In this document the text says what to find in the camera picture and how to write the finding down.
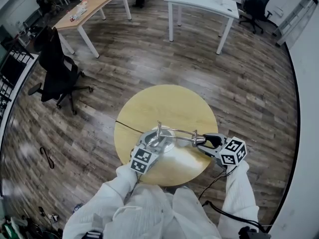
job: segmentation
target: metal object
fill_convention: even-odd
[[[172,136],[169,131],[165,130],[167,135]],[[151,130],[141,135],[137,146],[143,145],[146,150],[153,152],[157,155],[169,152],[174,148],[175,141],[172,138],[165,136],[157,137],[157,130]]]
[[[197,130],[193,131],[193,132],[188,132],[188,131],[184,131],[184,130],[179,130],[179,129],[174,129],[174,128],[169,128],[169,127],[165,127],[162,126],[161,122],[158,121],[158,128],[156,131],[156,137],[157,139],[159,139],[160,137],[168,137],[168,138],[174,138],[174,139],[179,139],[179,140],[184,140],[184,141],[190,141],[193,147],[196,147],[198,144],[200,143],[204,143],[206,142],[206,139],[203,135],[198,134]],[[176,132],[180,132],[180,133],[185,133],[185,134],[190,134],[191,138],[186,138],[186,137],[179,137],[179,136],[174,136],[171,134],[164,134],[163,132],[166,131],[176,131]]]
[[[301,16],[300,12],[307,7],[309,2],[310,2],[310,0],[301,0],[300,3],[295,7],[295,9],[293,9],[293,11],[287,16],[287,18],[273,32],[273,36],[277,36],[279,33],[284,34],[284,29],[288,25],[290,27],[292,26],[291,22],[293,22],[295,18],[298,18]]]
[[[290,28],[288,29],[287,32],[285,32],[285,34],[277,41],[276,46],[280,47],[286,40],[287,37],[290,35],[290,33],[296,28],[296,26],[304,19],[307,18],[307,23],[309,22],[309,20],[311,19],[311,16],[313,15],[316,6],[318,4],[318,0],[310,0],[310,2],[307,5],[307,8],[305,9],[305,13],[301,16],[298,17],[298,19],[296,19],[294,21],[294,23],[291,24]],[[301,35],[302,31],[304,30],[304,28],[306,27],[306,25],[302,28],[302,30],[299,32],[298,37]]]
[[[199,144],[197,148],[207,156],[220,159],[219,152],[223,145],[228,142],[227,137],[221,133],[206,133],[203,136],[205,137],[205,143]],[[206,145],[207,141],[210,141],[212,147]]]

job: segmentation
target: cable on floor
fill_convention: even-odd
[[[237,221],[240,221],[240,222],[244,222],[244,223],[248,223],[250,225],[253,225],[253,226],[257,227],[261,232],[266,233],[266,231],[263,228],[263,226],[257,221],[247,220],[247,219],[244,219],[244,218],[240,218],[240,217],[234,216],[234,215],[229,214],[227,212],[224,212],[221,209],[219,209],[218,207],[216,207],[215,205],[213,205],[213,203],[211,201],[208,201],[208,200],[202,206],[205,206],[205,205],[210,205],[210,207],[212,209],[214,209],[215,211],[217,211],[218,213],[220,213],[222,215],[225,215],[225,216],[227,216],[227,217],[229,217],[229,218],[231,218],[233,220],[237,220]]]
[[[46,154],[45,148],[41,147],[41,148],[40,148],[40,153],[41,153],[41,155],[45,154],[45,156],[46,156],[46,158],[47,158],[47,160],[48,160],[48,163],[49,163],[50,168],[53,169],[53,168],[54,168],[54,162],[53,162],[53,160],[48,156],[48,154]]]
[[[202,193],[199,195],[198,200],[200,200],[200,198],[202,197],[202,195],[204,194],[204,192],[205,192],[207,189],[209,189],[209,188],[211,187],[211,185],[213,185],[213,184],[214,184],[216,181],[218,181],[220,178],[224,178],[224,177],[227,177],[227,176],[229,176],[230,174],[232,174],[233,171],[236,169],[236,167],[237,167],[237,166],[235,166],[234,169],[231,170],[229,173],[227,173],[227,174],[221,176],[221,174],[224,173],[224,172],[226,172],[226,170],[222,171],[222,172],[213,180],[213,182],[212,182],[211,184],[209,184],[209,186],[202,191]]]

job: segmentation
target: black office chair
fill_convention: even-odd
[[[68,95],[71,110],[76,115],[77,112],[73,107],[72,92],[82,89],[88,89],[92,92],[93,88],[90,86],[75,86],[79,76],[84,77],[85,75],[81,71],[78,72],[77,65],[70,57],[63,54],[56,28],[44,28],[35,39],[34,49],[36,51],[41,50],[38,60],[40,65],[46,70],[46,75],[43,90],[41,89],[42,83],[38,83],[29,89],[29,96],[39,92],[42,94],[42,102],[58,99],[56,106],[61,109],[60,103]],[[71,70],[66,66],[66,63],[72,66]]]
[[[268,15],[265,16],[265,9],[268,2],[269,0],[242,0],[243,9],[247,14],[251,15],[251,18],[240,15],[240,18],[244,17],[246,20],[240,21],[239,24],[249,22],[254,28],[254,34],[256,33],[256,27],[260,28],[263,34],[264,30],[256,23],[256,20],[267,21],[269,16],[272,15],[272,13],[268,11]]]

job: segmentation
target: wooden tabletop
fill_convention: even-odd
[[[124,105],[117,118],[142,132],[156,127],[158,120],[171,128],[197,129],[199,134],[218,132],[214,113],[204,99],[176,85],[158,85],[140,91]],[[129,163],[131,150],[140,136],[141,133],[116,123],[115,148],[123,164]],[[210,162],[211,158],[197,148],[175,147],[173,152],[163,154],[141,180],[161,186],[180,185],[202,173]]]
[[[74,7],[70,14],[66,14],[63,18],[56,23],[55,27],[57,30],[64,30],[64,29],[72,29],[77,28],[84,24],[93,14],[95,14],[100,8],[106,5],[111,0],[87,0],[87,11],[82,14],[82,16],[73,22],[70,21],[70,14],[76,14],[77,8]]]

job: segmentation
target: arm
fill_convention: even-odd
[[[124,205],[123,200],[137,182],[129,164],[117,168],[116,174],[114,180],[103,183],[95,196],[70,217],[63,239],[81,239],[92,230],[102,232],[105,224],[112,221],[113,214]]]
[[[232,169],[234,167],[228,167],[227,173]],[[248,169],[249,165],[242,161],[234,172],[227,177],[226,198],[222,210],[240,218],[258,221],[259,207],[256,206],[254,193],[246,174]],[[223,238],[238,238],[238,232],[246,226],[257,229],[247,223],[220,215],[218,230]]]

